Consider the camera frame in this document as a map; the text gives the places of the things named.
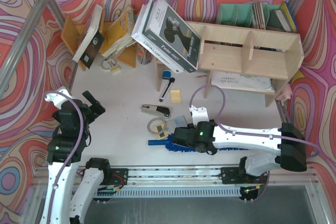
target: gray floor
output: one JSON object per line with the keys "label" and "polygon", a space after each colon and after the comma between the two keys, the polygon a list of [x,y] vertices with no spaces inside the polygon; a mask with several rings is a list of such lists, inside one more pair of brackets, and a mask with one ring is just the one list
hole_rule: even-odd
{"label": "gray floor", "polygon": [[263,198],[244,204],[238,198],[112,199],[93,202],[85,224],[311,224],[316,223],[305,187],[268,187]]}

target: yellow sticky note pad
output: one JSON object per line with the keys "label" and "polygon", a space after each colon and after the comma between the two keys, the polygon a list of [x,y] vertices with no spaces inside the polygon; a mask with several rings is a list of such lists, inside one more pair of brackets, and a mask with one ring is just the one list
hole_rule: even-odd
{"label": "yellow sticky note pad", "polygon": [[170,91],[170,98],[172,103],[180,103],[181,102],[181,91],[179,89],[172,89]]}

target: pen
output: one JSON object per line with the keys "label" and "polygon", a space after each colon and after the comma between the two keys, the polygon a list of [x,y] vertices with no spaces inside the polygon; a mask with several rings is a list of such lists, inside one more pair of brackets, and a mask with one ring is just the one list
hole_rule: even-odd
{"label": "pen", "polygon": [[175,81],[175,78],[170,78],[169,82],[167,83],[167,86],[164,88],[160,98],[159,102],[163,102],[163,100],[166,98],[167,94],[169,93],[169,90],[172,88],[172,85]]}

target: blue handle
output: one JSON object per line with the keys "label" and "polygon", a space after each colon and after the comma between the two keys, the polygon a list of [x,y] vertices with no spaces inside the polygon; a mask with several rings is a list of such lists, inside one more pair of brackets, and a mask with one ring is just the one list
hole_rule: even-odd
{"label": "blue handle", "polygon": [[170,140],[148,140],[148,145],[166,145],[170,144]]}

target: wooden desk organizer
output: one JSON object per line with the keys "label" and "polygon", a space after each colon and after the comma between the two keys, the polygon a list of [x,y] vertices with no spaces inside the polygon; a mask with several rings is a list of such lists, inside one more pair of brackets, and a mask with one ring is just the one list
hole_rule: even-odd
{"label": "wooden desk organizer", "polygon": [[[208,70],[206,83],[211,83],[213,71],[272,78],[275,92],[259,92],[265,95],[267,107],[279,95],[303,62],[303,48],[298,34],[197,22],[188,22],[188,24],[202,38],[198,69]],[[225,46],[212,42],[238,44],[242,47]],[[256,47],[280,49],[282,52],[261,50]],[[164,69],[165,65],[157,60],[156,89],[158,91]],[[208,91],[209,88],[205,89],[204,98],[207,97]]]}
{"label": "wooden desk organizer", "polygon": [[[104,22],[105,19],[105,13],[106,11],[103,10],[101,14],[101,22],[100,22],[100,27],[99,27],[99,32],[104,35],[105,31],[112,25],[113,22]],[[78,40],[81,32],[83,31],[85,27],[85,24],[81,25],[75,25],[75,23],[72,21],[70,16],[67,16],[65,23],[64,23],[64,28],[61,33],[61,38],[67,48],[69,49],[70,53],[72,55],[75,54],[78,46]],[[130,46],[126,48],[121,55],[118,56],[117,61],[120,61],[131,68],[135,68],[136,65],[136,48],[134,46]],[[78,65],[80,68],[85,71],[86,66],[81,62],[78,61]]]}

